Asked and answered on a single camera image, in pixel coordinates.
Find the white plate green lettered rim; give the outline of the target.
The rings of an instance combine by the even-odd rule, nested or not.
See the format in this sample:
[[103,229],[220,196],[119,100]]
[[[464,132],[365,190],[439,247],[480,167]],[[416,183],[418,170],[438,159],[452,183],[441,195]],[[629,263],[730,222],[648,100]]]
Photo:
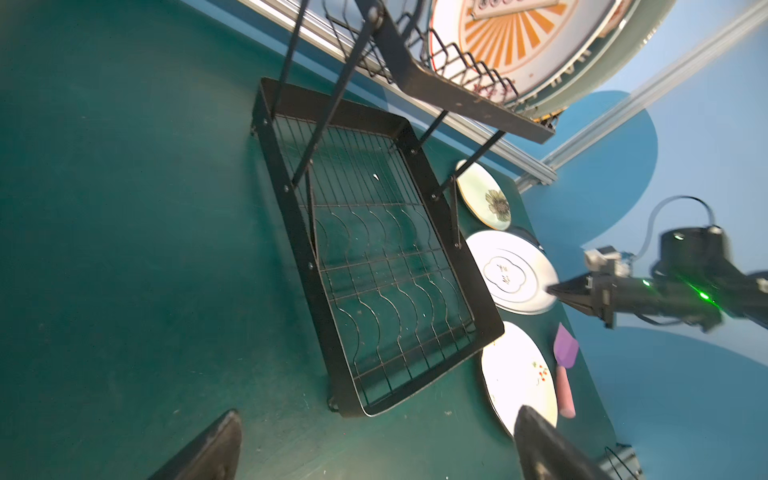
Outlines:
[[635,55],[642,32],[643,1],[621,1],[606,28],[564,72],[537,93],[515,106],[531,119],[555,114],[591,93]]

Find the large plain green plate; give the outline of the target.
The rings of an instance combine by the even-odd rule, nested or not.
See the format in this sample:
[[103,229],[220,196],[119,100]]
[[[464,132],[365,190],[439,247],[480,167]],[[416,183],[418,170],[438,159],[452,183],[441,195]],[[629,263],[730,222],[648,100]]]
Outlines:
[[[627,62],[624,63],[623,66],[616,73],[618,73],[621,69],[623,69],[628,64],[628,62],[631,59],[633,59],[644,48],[645,45],[647,45],[648,41],[653,37],[653,35],[656,33],[656,31],[658,30],[662,22],[665,20],[665,18],[668,16],[668,14],[670,13],[670,11],[675,5],[674,0],[641,0],[641,1],[643,1],[644,9],[642,10],[642,17],[640,20],[637,20],[636,25],[637,25],[637,29],[642,32],[642,36],[639,38],[639,43],[637,44],[636,49],[634,50],[635,55],[632,56],[631,58],[628,58]],[[543,118],[533,119],[533,120],[542,121],[549,116],[559,114],[559,112],[555,114],[548,114]]]

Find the pale green floral plate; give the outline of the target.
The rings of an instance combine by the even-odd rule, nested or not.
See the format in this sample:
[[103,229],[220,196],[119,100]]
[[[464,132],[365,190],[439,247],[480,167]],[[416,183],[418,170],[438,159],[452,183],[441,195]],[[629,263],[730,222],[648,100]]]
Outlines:
[[484,225],[499,231],[511,226],[508,199],[482,165],[473,163],[457,178],[457,186],[468,209]]

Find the sunburst plate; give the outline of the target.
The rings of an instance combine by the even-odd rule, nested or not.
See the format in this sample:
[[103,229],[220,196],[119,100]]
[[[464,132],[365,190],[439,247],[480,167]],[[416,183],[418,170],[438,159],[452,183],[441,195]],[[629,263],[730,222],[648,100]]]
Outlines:
[[519,104],[586,62],[619,10],[618,1],[435,1],[431,67],[495,103]]

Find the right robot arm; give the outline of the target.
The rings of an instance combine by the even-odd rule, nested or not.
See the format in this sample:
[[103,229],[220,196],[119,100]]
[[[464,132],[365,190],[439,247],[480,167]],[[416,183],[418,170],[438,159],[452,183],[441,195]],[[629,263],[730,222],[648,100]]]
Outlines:
[[738,270],[728,258],[722,229],[669,230],[659,246],[649,278],[635,277],[631,256],[606,246],[585,253],[585,274],[546,292],[609,329],[620,313],[653,326],[684,324],[705,333],[725,316],[767,326],[767,273]]

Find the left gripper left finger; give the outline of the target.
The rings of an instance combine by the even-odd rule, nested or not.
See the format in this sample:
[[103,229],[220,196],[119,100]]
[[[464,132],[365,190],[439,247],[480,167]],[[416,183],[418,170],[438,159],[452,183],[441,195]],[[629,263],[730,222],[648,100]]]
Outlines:
[[242,419],[230,409],[212,422],[176,455],[153,473],[150,480],[232,480],[242,448]]

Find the cream floral plate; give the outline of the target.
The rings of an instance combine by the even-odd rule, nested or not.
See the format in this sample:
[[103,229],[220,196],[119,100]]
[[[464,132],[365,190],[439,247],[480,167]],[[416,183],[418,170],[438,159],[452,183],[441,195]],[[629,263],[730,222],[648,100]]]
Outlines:
[[510,436],[519,410],[530,406],[553,427],[559,412],[554,374],[535,342],[517,325],[504,321],[504,333],[486,346],[480,368],[491,407]]

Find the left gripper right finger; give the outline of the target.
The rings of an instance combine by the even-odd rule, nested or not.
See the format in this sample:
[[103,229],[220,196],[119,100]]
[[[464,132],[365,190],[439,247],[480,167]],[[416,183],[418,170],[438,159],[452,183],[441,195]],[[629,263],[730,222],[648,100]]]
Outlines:
[[525,480],[609,480],[535,409],[524,405],[514,425],[514,441]]

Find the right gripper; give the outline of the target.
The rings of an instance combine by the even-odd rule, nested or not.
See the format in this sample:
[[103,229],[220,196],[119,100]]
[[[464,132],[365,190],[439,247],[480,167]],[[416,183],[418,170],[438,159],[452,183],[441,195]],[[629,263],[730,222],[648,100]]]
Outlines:
[[584,274],[550,285],[546,292],[563,304],[601,319],[613,329],[619,313],[632,314],[652,326],[685,324],[703,332],[723,322],[712,297],[685,282]]

